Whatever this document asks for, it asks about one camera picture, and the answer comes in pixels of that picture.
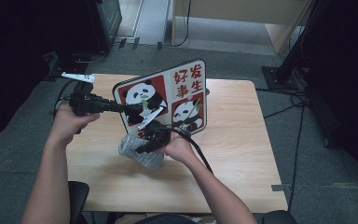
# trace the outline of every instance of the person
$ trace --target person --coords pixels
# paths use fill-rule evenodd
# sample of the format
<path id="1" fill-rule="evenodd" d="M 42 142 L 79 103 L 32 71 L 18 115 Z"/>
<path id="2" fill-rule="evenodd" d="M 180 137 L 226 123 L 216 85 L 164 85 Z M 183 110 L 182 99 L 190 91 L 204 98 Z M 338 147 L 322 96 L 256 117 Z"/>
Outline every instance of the person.
<path id="1" fill-rule="evenodd" d="M 66 147 L 79 129 L 99 117 L 99 114 L 78 117 L 69 105 L 59 107 L 21 223 L 69 223 Z M 190 170 L 217 223 L 256 223 L 246 204 L 204 166 L 191 145 L 179 134 L 172 133 L 170 143 L 155 153 L 165 153 Z"/>

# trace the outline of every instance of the panda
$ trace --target panda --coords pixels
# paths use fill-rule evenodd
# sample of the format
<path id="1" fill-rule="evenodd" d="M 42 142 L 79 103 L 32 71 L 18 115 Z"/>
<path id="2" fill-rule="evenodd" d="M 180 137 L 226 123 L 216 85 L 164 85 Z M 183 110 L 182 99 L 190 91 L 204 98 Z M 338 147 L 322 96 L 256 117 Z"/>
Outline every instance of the panda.
<path id="1" fill-rule="evenodd" d="M 163 106 L 164 110 L 167 107 L 167 102 L 165 102 L 164 98 L 156 91 L 150 79 L 132 86 L 128 91 L 123 91 L 122 95 L 127 105 L 141 104 L 144 106 L 140 114 L 125 111 L 129 123 L 141 123 L 145 116 L 153 113 L 153 111 L 159 109 L 160 106 Z"/>
<path id="2" fill-rule="evenodd" d="M 197 101 L 187 101 L 176 107 L 172 116 L 174 127 L 181 127 L 186 131 L 193 132 L 201 126 L 202 117 L 199 114 L 199 109 L 194 108 L 196 102 Z"/>

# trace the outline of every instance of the panda sign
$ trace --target panda sign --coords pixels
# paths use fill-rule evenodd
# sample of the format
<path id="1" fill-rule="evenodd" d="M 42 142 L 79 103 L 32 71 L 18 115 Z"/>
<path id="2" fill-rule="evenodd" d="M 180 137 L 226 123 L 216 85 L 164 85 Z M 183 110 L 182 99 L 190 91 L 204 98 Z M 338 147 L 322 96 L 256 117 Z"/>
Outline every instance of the panda sign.
<path id="1" fill-rule="evenodd" d="M 205 62 L 197 59 L 118 83 L 112 90 L 119 104 L 142 105 L 141 113 L 121 113 L 127 133 L 143 137 L 139 124 L 155 117 L 164 125 L 197 133 L 206 126 Z"/>

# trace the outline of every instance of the floor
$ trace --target floor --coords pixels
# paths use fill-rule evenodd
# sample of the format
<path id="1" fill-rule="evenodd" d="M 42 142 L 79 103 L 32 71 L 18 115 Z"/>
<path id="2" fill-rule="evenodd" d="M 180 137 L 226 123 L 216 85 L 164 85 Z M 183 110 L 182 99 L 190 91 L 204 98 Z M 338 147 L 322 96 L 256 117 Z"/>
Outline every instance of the floor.
<path id="1" fill-rule="evenodd" d="M 127 38 L 128 43 L 133 43 L 135 38 L 139 38 L 139 44 L 144 45 L 157 45 L 158 42 L 163 43 L 164 46 L 172 44 L 171 0 L 121 0 L 119 2 L 123 22 L 117 31 L 117 40 Z M 185 40 L 186 20 L 187 17 L 175 18 L 174 44 L 178 45 L 183 42 L 178 48 L 276 55 L 264 23 L 190 17 L 188 37 Z M 289 44 L 293 45 L 296 42 L 300 29 L 298 27 L 294 31 L 291 43 L 287 43 L 282 55 L 289 52 Z"/>

